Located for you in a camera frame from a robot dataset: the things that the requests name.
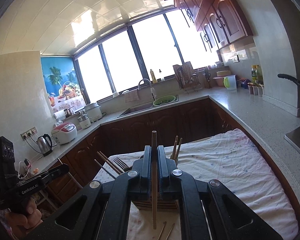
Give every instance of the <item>electric kettle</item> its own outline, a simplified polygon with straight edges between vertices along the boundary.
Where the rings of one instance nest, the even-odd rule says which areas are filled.
[[[40,136],[37,140],[37,144],[43,156],[47,156],[52,152],[52,141],[51,137],[48,134],[45,133],[44,135]]]

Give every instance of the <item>green basket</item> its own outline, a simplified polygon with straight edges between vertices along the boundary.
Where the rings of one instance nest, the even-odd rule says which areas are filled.
[[[161,105],[169,104],[169,103],[173,102],[174,100],[176,100],[175,96],[165,96],[165,97],[158,98],[157,100],[155,100],[153,102],[153,105],[161,106]]]

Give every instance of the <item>human hand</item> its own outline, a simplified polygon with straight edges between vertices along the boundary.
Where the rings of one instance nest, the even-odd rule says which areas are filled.
[[[37,205],[33,198],[30,198],[28,205],[26,206],[26,210],[29,214],[27,216],[12,212],[7,212],[5,214],[13,234],[19,239],[25,237],[29,232],[42,223],[41,212],[37,209]]]

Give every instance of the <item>fork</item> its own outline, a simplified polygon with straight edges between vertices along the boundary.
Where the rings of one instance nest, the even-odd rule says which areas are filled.
[[[120,160],[119,157],[113,160],[124,172],[131,171],[132,167],[129,167],[124,161]]]

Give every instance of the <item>pan handle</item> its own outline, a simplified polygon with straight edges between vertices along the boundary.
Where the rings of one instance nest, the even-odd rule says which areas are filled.
[[[293,76],[290,76],[290,75],[287,75],[287,74],[278,74],[278,78],[289,79],[290,81],[292,81],[293,83],[295,83],[298,87],[300,87],[300,80],[296,79]]]

